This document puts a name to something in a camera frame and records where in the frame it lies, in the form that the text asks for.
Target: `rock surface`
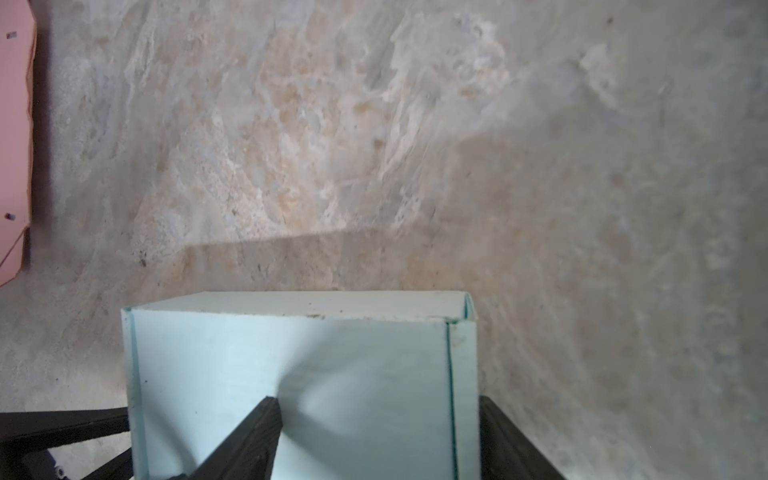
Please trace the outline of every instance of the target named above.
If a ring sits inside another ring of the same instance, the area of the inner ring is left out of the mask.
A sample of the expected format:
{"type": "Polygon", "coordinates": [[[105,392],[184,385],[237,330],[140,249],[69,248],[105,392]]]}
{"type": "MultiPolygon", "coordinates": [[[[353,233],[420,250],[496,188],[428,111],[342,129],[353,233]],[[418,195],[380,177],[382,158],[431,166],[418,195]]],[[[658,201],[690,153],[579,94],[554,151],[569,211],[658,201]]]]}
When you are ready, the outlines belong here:
{"type": "Polygon", "coordinates": [[[125,305],[457,289],[568,478],[768,475],[765,2],[32,4],[0,408],[124,405],[125,305]]]}

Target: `cardboard box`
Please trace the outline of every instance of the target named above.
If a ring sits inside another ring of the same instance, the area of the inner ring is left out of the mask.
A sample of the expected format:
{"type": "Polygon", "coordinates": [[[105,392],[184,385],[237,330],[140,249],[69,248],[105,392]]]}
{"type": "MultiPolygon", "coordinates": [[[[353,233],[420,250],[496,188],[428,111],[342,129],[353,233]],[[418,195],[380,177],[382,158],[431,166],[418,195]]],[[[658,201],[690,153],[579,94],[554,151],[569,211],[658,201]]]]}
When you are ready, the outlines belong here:
{"type": "Polygon", "coordinates": [[[193,472],[265,396],[275,480],[480,477],[467,293],[206,292],[123,334],[137,480],[193,472]]]}

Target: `concrete floor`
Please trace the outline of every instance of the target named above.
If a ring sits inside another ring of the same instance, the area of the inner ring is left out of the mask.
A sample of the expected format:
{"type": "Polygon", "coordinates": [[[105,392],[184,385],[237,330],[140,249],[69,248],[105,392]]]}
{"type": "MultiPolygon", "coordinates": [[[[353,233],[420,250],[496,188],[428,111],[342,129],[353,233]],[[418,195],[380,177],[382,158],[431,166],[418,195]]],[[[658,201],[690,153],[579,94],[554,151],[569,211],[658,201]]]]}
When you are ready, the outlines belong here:
{"type": "Polygon", "coordinates": [[[124,405],[121,306],[459,289],[567,477],[768,475],[765,2],[32,3],[0,409],[124,405]]]}

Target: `black bar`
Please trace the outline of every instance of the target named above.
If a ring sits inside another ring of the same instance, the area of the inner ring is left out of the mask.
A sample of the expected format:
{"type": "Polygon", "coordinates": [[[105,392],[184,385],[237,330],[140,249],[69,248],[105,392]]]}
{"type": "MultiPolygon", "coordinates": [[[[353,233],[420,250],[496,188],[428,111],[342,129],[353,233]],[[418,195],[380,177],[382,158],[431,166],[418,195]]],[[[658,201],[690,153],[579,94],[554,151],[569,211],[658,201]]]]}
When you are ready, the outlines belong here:
{"type": "Polygon", "coordinates": [[[480,397],[482,480],[564,480],[493,400],[480,397]]]}
{"type": "Polygon", "coordinates": [[[190,480],[269,480],[283,418],[265,397],[190,476],[190,480]]]}
{"type": "Polygon", "coordinates": [[[127,432],[128,410],[0,413],[0,444],[15,455],[127,432]]]}
{"type": "Polygon", "coordinates": [[[131,449],[128,449],[96,468],[83,480],[128,480],[132,476],[134,476],[134,462],[131,449]]]}

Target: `pink panel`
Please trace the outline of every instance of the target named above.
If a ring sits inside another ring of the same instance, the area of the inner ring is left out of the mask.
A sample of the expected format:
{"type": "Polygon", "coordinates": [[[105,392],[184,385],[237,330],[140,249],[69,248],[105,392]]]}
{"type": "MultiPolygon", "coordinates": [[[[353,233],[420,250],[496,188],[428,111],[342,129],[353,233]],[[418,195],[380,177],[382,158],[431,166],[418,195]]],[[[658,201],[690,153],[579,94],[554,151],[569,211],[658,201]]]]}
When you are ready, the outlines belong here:
{"type": "Polygon", "coordinates": [[[35,36],[27,0],[0,0],[0,285],[21,268],[29,226],[35,36]]]}

